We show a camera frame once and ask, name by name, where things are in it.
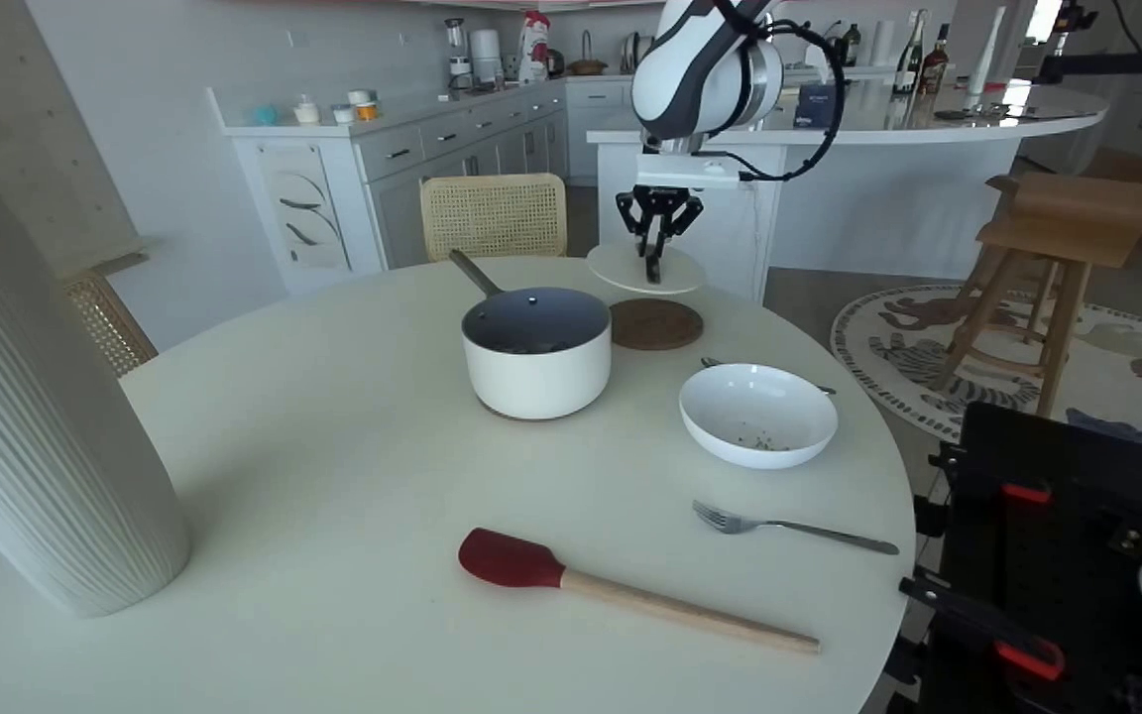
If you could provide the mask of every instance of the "white saucepan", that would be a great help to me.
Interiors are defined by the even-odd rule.
[[[588,292],[504,290],[459,250],[452,262],[488,298],[461,319],[475,394],[515,419],[556,419],[584,410],[611,378],[611,311]]]

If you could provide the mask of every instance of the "blender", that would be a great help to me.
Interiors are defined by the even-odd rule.
[[[461,27],[466,19],[448,18],[448,90],[471,90],[475,86],[469,66],[469,47],[466,43],[466,31]]]

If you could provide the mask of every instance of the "cork trivet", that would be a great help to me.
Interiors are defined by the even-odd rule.
[[[676,350],[699,339],[702,318],[671,299],[641,297],[611,306],[611,338],[630,350]]]

